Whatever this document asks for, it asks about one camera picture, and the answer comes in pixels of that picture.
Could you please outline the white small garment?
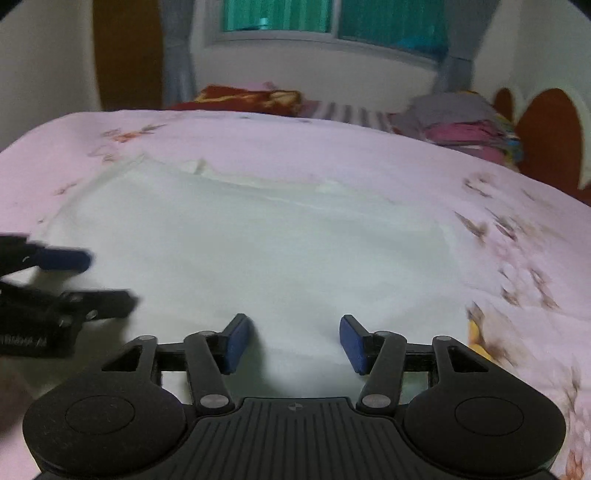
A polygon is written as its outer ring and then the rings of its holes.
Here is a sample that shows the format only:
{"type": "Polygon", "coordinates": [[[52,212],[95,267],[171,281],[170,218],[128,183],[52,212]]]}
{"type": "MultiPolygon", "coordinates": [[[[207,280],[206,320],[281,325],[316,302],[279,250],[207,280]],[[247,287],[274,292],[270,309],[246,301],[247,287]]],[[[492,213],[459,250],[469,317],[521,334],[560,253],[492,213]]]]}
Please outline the white small garment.
{"type": "Polygon", "coordinates": [[[74,192],[41,236],[93,253],[68,288],[140,302],[124,322],[85,326],[73,357],[22,362],[34,395],[135,337],[178,342],[238,313],[256,332],[229,382],[236,396],[356,396],[362,380],[339,344],[346,314],[414,343],[467,336],[451,231],[337,184],[246,183],[143,158],[74,192]]]}

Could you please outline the pile of folded clothes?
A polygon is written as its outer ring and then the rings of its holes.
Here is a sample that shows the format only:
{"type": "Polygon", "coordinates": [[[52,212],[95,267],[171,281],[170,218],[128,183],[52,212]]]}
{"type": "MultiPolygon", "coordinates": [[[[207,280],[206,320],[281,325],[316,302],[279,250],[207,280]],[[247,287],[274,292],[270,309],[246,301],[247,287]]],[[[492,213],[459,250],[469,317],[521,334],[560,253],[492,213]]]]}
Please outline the pile of folded clothes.
{"type": "Polygon", "coordinates": [[[513,123],[472,91],[416,97],[390,116],[395,133],[516,169],[523,147],[513,123]]]}

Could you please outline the pink floral bedsheet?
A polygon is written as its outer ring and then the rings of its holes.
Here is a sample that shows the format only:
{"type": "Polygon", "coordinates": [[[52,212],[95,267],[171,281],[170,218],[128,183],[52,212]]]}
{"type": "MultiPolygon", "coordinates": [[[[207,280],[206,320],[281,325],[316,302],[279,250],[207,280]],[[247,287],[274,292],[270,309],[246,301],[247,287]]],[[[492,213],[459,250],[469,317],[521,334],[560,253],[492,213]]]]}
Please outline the pink floral bedsheet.
{"type": "MultiPolygon", "coordinates": [[[[77,113],[1,154],[1,228],[41,234],[69,197],[139,159],[246,183],[337,184],[419,210],[448,228],[467,336],[459,339],[542,391],[567,438],[553,467],[590,475],[590,209],[505,167],[394,134],[322,120],[217,112],[77,113]]],[[[22,272],[45,290],[69,279],[22,272]]],[[[34,395],[1,364],[1,475],[31,479],[21,419],[34,395]]]]}

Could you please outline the striped pillow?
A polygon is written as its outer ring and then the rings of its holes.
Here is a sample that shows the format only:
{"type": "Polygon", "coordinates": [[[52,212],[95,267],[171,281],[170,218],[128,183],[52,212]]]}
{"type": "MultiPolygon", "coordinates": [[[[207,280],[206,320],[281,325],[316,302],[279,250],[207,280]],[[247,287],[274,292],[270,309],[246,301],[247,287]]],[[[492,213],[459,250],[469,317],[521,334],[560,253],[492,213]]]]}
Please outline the striped pillow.
{"type": "Polygon", "coordinates": [[[392,114],[333,101],[306,100],[301,104],[297,117],[334,121],[394,133],[392,114]]]}

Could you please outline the brown wooden door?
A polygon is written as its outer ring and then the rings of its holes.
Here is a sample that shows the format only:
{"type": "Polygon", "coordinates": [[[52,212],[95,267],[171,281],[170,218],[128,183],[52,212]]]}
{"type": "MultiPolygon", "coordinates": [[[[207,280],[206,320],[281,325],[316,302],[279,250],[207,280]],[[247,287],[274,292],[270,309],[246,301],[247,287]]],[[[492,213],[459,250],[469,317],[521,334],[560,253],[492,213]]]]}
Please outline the brown wooden door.
{"type": "Polygon", "coordinates": [[[102,109],[160,109],[163,43],[158,2],[94,1],[92,30],[102,109]]]}

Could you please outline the red yellow blanket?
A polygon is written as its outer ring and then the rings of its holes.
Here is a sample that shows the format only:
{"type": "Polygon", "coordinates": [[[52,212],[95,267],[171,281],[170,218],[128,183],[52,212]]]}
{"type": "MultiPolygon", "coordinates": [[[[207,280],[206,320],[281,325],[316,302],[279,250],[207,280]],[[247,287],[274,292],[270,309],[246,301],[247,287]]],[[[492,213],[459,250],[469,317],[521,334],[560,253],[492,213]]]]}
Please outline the red yellow blanket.
{"type": "Polygon", "coordinates": [[[297,117],[304,99],[297,90],[249,90],[224,85],[208,85],[197,97],[170,107],[175,111],[230,111],[283,117],[297,117]]]}

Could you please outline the grey curtain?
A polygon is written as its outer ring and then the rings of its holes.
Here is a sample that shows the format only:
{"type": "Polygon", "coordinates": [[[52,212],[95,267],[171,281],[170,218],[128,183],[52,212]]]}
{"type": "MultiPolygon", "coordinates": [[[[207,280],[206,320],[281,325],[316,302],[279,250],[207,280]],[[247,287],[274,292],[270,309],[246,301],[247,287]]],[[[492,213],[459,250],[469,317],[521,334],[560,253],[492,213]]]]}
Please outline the grey curtain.
{"type": "Polygon", "coordinates": [[[162,106],[190,101],[197,91],[190,54],[194,0],[158,2],[162,34],[162,106]]]}

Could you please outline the green glass window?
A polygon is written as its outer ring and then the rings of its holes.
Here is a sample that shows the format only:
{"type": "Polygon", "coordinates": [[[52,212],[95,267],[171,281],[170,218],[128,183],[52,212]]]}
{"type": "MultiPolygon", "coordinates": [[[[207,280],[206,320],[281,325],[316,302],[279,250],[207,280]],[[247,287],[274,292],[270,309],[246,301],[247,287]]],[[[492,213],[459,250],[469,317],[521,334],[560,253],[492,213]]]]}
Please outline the green glass window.
{"type": "Polygon", "coordinates": [[[448,51],[443,1],[208,1],[204,42],[360,43],[439,61],[448,51]]]}

